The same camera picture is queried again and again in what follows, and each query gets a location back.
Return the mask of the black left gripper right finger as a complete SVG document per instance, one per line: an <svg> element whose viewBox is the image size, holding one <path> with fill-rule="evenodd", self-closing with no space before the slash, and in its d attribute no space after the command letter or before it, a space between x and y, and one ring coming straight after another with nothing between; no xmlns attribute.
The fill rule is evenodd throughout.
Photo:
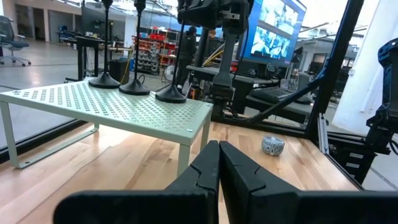
<svg viewBox="0 0 398 224"><path fill-rule="evenodd" d="M397 192L300 190L226 141L220 166L231 223L397 224Z"/></svg>

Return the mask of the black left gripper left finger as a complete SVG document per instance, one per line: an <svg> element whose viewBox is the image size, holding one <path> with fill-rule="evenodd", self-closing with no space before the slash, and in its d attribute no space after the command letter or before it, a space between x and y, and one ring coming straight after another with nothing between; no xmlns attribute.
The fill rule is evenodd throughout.
<svg viewBox="0 0 398 224"><path fill-rule="evenodd" d="M220 145L210 141L163 190L85 190L55 208L54 223L217 223Z"/></svg>

